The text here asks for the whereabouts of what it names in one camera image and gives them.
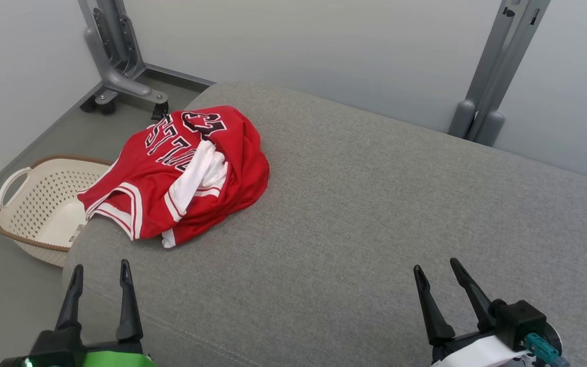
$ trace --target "stitched seam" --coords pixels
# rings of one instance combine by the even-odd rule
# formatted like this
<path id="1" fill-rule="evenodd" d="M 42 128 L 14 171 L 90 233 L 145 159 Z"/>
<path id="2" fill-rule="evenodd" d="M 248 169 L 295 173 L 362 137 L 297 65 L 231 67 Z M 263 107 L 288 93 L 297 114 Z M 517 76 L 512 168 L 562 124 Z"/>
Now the stitched seam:
<path id="1" fill-rule="evenodd" d="M 116 301 L 115 301 L 115 300 L 113 300 L 113 299 L 112 299 L 112 297 L 110 297 L 110 296 L 108 296 L 107 294 L 105 294 L 105 293 L 104 293 L 102 290 L 99 290 L 98 288 L 96 288 L 96 287 L 94 287 L 94 286 L 88 286 L 88 285 L 87 285 L 86 287 L 88 287 L 88 288 L 91 288 L 92 290 L 94 290 L 94 291 L 95 291 L 96 293 L 98 293 L 98 294 L 99 294 L 101 297 L 103 297 L 103 298 L 104 298 L 104 299 L 105 299 L 105 300 L 106 300 L 106 301 L 107 301 L 109 304 L 115 304 L 114 302 L 116 302 Z M 163 320 L 161 320 L 161 319 L 159 319 L 159 318 L 156 318 L 156 316 L 152 316 L 152 315 L 149 315 L 149 314 L 146 314 L 146 315 L 147 315 L 147 316 L 149 316 L 149 319 L 153 319 L 153 321 L 154 321 L 154 324 L 156 324 L 157 326 L 159 326 L 159 327 L 162 327 L 162 328 L 166 328 L 168 331 L 172 332 L 173 334 L 176 334 L 176 335 L 182 336 L 182 337 L 184 337 L 185 339 L 188 339 L 189 341 L 191 341 L 191 342 L 193 342 L 193 343 L 195 343 L 195 344 L 198 344 L 199 346 L 202 346 L 202 347 L 204 347 L 204 348 L 206 348 L 206 349 L 209 349 L 209 350 L 211 350 L 211 351 L 213 351 L 213 352 L 215 352 L 215 353 L 217 353 L 217 354 L 219 354 L 219 355 L 222 355 L 223 357 L 226 357 L 226 358 L 228 358 L 228 359 L 230 359 L 230 360 L 234 360 L 235 362 L 237 362 L 237 363 L 240 363 L 240 364 L 242 364 L 242 365 L 246 365 L 246 367 L 248 367 L 248 365 L 247 365 L 247 364 L 245 364 L 245 363 L 242 363 L 242 362 L 240 362 L 240 361 L 236 360 L 235 358 L 231 358 L 231 357 L 229 357 L 228 355 L 225 355 L 225 354 L 223 354 L 223 353 L 221 353 L 221 352 L 219 352 L 219 351 L 215 351 L 214 349 L 212 349 L 212 348 L 210 348 L 210 347 L 204 346 L 203 344 L 200 344 L 200 343 L 198 343 L 196 340 L 193 340 L 193 339 L 191 339 L 191 337 L 195 337 L 196 339 L 198 339 L 198 340 L 200 340 L 200 341 L 202 341 L 202 342 L 205 342 L 205 343 L 208 343 L 208 344 L 210 344 L 210 345 L 212 345 L 212 346 L 215 346 L 215 347 L 217 347 L 217 348 L 223 349 L 224 351 L 227 351 L 227 352 L 228 352 L 228 353 L 230 353 L 231 355 L 234 355 L 234 356 L 236 356 L 236 357 L 242 358 L 243 360 L 246 360 L 246 361 L 250 362 L 251 364 L 258 365 L 259 367 L 263 367 L 263 365 L 259 364 L 258 362 L 255 362 L 255 361 L 254 361 L 254 360 L 252 360 L 252 359 L 249 359 L 249 358 L 243 357 L 242 355 L 240 355 L 240 354 L 237 354 L 237 353 L 235 353 L 235 352 L 233 352 L 233 351 L 230 351 L 229 349 L 223 348 L 222 346 L 219 346 L 218 344 L 214 344 L 214 343 L 212 343 L 212 342 L 210 342 L 210 341 L 208 341 L 208 340 L 205 340 L 205 339 L 203 339 L 202 337 L 196 336 L 196 335 L 192 334 L 191 332 L 188 332 L 188 331 L 186 331 L 186 330 L 182 330 L 182 329 L 181 329 L 181 328 L 179 328 L 179 327 L 169 326 L 169 325 L 167 325 L 167 324 L 165 323 L 165 321 L 163 321 Z M 189 335 L 189 336 L 191 336 L 191 337 L 188 337 L 188 336 L 186 336 L 186 335 L 179 334 L 178 332 L 175 332 L 174 330 L 170 330 L 170 328 L 175 328 L 175 329 L 177 329 L 177 330 L 179 330 L 179 331 L 181 331 L 181 332 L 184 332 L 184 333 L 186 333 L 187 335 Z"/>

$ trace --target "brown basket rim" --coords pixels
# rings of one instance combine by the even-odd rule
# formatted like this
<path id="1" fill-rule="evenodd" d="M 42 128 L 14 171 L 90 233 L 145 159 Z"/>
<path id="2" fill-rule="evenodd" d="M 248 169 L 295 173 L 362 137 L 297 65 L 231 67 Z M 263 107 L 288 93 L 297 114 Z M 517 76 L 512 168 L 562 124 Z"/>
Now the brown basket rim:
<path id="1" fill-rule="evenodd" d="M 113 163 L 112 161 L 108 161 L 108 160 L 100 160 L 99 158 L 91 158 L 90 156 L 72 155 L 72 154 L 57 154 L 57 155 L 47 156 L 46 158 L 42 158 L 41 160 L 33 163 L 31 165 L 31 169 L 38 167 L 42 163 L 46 163 L 47 161 L 53 161 L 53 160 L 84 161 L 84 162 L 96 163 L 96 164 L 107 165 L 107 166 L 112 165 L 112 163 Z M 24 244 L 35 246 L 37 248 L 49 249 L 52 251 L 59 251 L 59 252 L 68 252 L 69 251 L 69 248 L 67 248 L 65 246 L 56 246 L 56 245 L 47 244 L 47 243 L 36 241 L 36 240 L 26 239 L 26 238 L 22 237 L 21 235 L 17 235 L 17 234 L 8 232 L 4 228 L 2 228 L 2 225 L 0 225 L 0 234 L 2 234 L 4 237 L 8 237 L 9 239 L 12 239 L 14 241 L 19 241 Z"/>

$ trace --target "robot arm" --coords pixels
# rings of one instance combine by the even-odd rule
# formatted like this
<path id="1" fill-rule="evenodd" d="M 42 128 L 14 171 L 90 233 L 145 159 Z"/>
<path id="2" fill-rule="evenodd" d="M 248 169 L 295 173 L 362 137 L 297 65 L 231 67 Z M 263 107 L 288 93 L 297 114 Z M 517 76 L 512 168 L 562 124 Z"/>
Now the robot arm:
<path id="1" fill-rule="evenodd" d="M 543 313 L 524 300 L 510 305 L 503 300 L 491 302 L 459 260 L 450 259 L 450 265 L 475 311 L 477 332 L 455 336 L 431 295 L 424 271 L 416 265 L 422 318 L 433 346 L 432 367 L 570 366 L 561 357 L 561 339 Z"/>

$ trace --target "white wall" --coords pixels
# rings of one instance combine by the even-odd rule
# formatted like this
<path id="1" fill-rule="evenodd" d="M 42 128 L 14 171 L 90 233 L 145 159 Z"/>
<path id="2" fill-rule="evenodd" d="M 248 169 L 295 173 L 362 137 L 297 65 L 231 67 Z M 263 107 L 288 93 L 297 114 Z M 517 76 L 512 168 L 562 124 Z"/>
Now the white wall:
<path id="1" fill-rule="evenodd" d="M 499 0 L 124 0 L 147 63 L 446 132 Z"/>
<path id="2" fill-rule="evenodd" d="M 0 170 L 100 82 L 76 0 L 0 0 Z"/>
<path id="3" fill-rule="evenodd" d="M 587 175 L 587 0 L 553 0 L 499 110 L 494 147 Z"/>

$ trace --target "teal connector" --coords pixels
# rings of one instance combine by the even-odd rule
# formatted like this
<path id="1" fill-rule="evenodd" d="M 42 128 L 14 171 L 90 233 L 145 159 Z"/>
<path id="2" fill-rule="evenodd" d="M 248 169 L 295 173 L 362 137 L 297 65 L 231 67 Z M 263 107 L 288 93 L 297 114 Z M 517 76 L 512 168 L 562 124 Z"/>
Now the teal connector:
<path id="1" fill-rule="evenodd" d="M 570 362 L 559 356 L 558 351 L 535 332 L 525 337 L 524 347 L 550 367 L 570 367 Z"/>

